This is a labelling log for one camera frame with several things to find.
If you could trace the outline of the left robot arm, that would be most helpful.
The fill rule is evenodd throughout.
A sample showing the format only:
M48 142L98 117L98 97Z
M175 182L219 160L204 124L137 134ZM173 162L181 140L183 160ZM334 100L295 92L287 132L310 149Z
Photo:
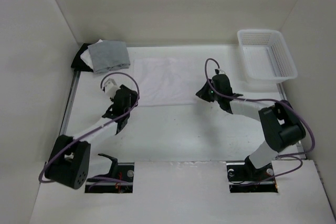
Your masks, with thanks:
M139 90L124 85L112 91L109 97L112 105L96 124L75 136L58 136L49 161L39 175L41 183L57 182L72 189L83 185L89 175L91 148L97 145L94 140L109 129L113 135L119 134L140 98Z

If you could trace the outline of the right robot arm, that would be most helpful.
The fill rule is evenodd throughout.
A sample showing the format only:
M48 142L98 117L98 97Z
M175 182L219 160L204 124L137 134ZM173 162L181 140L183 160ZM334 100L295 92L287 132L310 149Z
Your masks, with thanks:
M306 137L301 120L288 101L275 100L273 105L267 106L261 101L246 99L243 94L233 92L225 74L207 79L196 96L206 102L217 102L229 114L242 115L261 123L264 140L245 158L242 171L238 173L249 181L255 181L282 151Z

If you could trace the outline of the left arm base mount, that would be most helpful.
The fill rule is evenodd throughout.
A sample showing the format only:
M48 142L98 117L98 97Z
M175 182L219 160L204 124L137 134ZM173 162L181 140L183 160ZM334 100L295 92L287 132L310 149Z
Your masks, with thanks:
M133 193L134 163L120 163L117 158L98 154L90 160L85 182L86 194Z

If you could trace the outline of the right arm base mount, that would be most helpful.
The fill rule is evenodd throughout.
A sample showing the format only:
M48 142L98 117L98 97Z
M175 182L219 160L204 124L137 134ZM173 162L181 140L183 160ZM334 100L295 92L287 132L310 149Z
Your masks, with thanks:
M274 175L271 164L248 172L244 162L226 163L229 191L231 193L277 193L276 180L273 178L263 181Z

